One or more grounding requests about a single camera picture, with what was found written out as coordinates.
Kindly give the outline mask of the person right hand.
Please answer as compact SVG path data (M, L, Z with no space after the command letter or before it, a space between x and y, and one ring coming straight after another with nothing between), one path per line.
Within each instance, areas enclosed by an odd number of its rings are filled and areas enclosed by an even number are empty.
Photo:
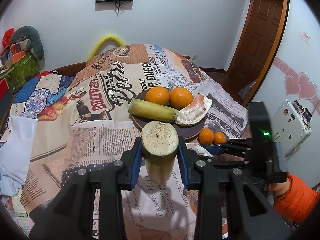
M291 185L291 181L289 178L284 183L272 183L266 186L266 189L269 192L272 192L274 198L279 197L287 193L289 191Z

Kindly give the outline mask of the orange jacket forearm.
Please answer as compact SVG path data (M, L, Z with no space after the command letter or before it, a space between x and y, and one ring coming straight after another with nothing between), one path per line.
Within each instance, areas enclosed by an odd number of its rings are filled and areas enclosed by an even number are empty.
M319 192L297 176L288 174L287 178L291 181L290 189L282 196L273 197L273 207L281 216L301 225L319 201Z

